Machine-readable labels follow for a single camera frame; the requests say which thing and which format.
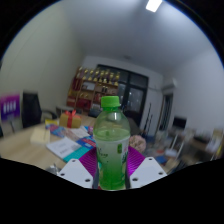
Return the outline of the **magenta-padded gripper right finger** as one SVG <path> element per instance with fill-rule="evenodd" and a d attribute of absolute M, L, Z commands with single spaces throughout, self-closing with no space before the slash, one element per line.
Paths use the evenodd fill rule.
<path fill-rule="evenodd" d="M 131 146 L 126 161 L 126 187 L 135 189 L 146 186 L 166 176 L 166 172 L 153 157 L 144 157 Z"/>

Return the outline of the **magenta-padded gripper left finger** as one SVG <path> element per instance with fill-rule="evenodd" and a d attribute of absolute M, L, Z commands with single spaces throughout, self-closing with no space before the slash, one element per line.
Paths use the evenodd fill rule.
<path fill-rule="evenodd" d="M 98 187 L 96 149 L 91 149 L 79 159 L 70 159 L 58 176 L 81 187 L 96 189 Z"/>

